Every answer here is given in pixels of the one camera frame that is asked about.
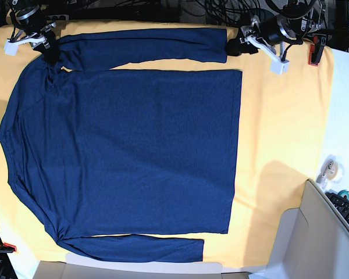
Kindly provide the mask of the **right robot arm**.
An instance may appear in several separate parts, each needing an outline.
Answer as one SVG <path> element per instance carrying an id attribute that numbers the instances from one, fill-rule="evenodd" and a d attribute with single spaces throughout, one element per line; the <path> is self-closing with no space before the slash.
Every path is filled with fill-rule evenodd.
<path id="1" fill-rule="evenodd" d="M 54 21 L 43 15 L 39 1 L 8 1 L 9 16 L 13 32 L 7 39 L 4 51 L 7 55 L 16 55 L 20 45 L 29 44 L 34 51 L 43 55 L 50 65 L 59 61 L 60 50 L 53 29 Z"/>

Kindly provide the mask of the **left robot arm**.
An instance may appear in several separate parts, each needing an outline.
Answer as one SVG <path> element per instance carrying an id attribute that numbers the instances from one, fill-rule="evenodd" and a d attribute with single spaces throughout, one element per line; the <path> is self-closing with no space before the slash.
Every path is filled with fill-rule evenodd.
<path id="1" fill-rule="evenodd" d="M 288 1 L 282 8 L 273 1 L 266 4 L 276 14 L 264 10 L 244 16 L 236 37 L 226 44 L 227 55 L 252 55 L 262 50 L 284 61 L 288 47 L 303 44 L 306 35 L 324 28 L 325 1 Z"/>

